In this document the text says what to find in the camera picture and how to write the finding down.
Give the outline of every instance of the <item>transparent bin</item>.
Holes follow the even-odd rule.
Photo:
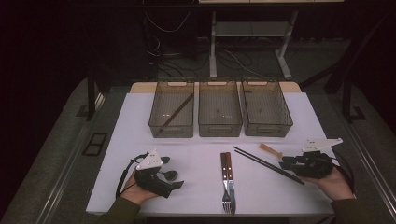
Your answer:
[[[246,136],[285,137],[293,125],[275,77],[242,77],[242,107]]]
[[[201,137],[238,137],[242,113],[234,77],[199,79],[199,135]]]
[[[159,78],[148,126],[154,138],[193,137],[195,78]]]

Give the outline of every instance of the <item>chopstick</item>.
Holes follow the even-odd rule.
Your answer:
[[[264,161],[264,160],[262,160],[262,159],[260,159],[260,158],[258,158],[256,156],[246,152],[245,150],[242,150],[239,147],[233,147],[233,148],[235,148],[235,152],[236,153],[241,154],[242,156],[257,162],[257,163],[259,163],[259,164],[261,164],[261,165],[263,165],[263,166],[265,166],[265,167],[267,167],[267,168],[279,173],[280,175],[283,175],[283,176],[285,176],[285,177],[287,177],[287,178],[289,178],[291,180],[294,180],[295,182],[297,182],[299,184],[304,185],[304,182],[301,179],[299,179],[297,176],[291,175],[288,172],[286,172],[286,171],[274,166],[273,164],[269,163],[268,161]]]
[[[158,134],[160,134],[163,131],[163,128],[166,127],[176,117],[176,115],[184,108],[184,106],[186,106],[186,104],[189,103],[189,101],[192,99],[193,96],[194,93],[190,94],[189,97],[187,97],[187,99],[184,100],[184,102],[175,110],[175,112],[171,115],[171,117],[169,117],[169,119],[163,124],[163,126],[161,126],[161,128],[156,133],[156,136],[158,136]]]

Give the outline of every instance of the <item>fork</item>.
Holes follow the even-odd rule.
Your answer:
[[[221,153],[221,172],[222,172],[222,179],[223,179],[223,187],[224,187],[224,194],[222,197],[222,205],[225,213],[231,214],[231,197],[228,194],[228,175],[227,175],[227,159],[226,154]]]

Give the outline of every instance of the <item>knife handle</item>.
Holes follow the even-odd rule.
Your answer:
[[[226,152],[225,156],[227,159],[228,180],[233,180],[233,164],[231,163],[231,152]]]
[[[224,152],[220,154],[220,157],[221,157],[222,179],[227,180],[227,158]]]

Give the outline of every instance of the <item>human hand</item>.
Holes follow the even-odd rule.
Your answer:
[[[136,181],[134,180],[134,172],[131,174],[128,181],[126,182],[124,190],[122,191],[120,197],[139,205],[143,204],[149,199],[158,197],[157,194],[149,190],[142,189],[136,185]]]
[[[329,175],[321,179],[298,177],[303,181],[316,184],[333,201],[355,198],[346,179],[335,167]]]

